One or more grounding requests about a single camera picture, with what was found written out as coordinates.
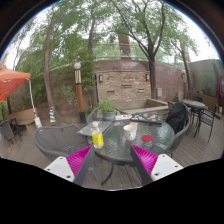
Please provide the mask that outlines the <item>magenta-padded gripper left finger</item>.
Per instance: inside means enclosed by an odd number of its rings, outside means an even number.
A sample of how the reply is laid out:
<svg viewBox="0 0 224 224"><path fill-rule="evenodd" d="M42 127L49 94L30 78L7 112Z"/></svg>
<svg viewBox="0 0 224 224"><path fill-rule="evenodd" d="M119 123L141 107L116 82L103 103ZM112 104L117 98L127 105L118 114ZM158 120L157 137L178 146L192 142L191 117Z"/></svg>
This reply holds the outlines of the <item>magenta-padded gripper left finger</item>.
<svg viewBox="0 0 224 224"><path fill-rule="evenodd" d="M68 157L59 156L45 168L45 171L82 186L94 154L94 146L89 145Z"/></svg>

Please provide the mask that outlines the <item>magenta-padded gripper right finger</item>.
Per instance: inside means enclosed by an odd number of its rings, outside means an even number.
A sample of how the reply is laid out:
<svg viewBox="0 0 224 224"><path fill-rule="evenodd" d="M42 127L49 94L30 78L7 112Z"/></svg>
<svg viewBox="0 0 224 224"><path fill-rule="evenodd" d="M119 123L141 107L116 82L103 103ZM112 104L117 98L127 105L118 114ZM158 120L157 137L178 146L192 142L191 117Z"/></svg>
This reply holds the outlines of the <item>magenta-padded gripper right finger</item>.
<svg viewBox="0 0 224 224"><path fill-rule="evenodd" d="M182 169L182 166L166 154L156 155L139 146L130 147L131 157L145 186Z"/></svg>

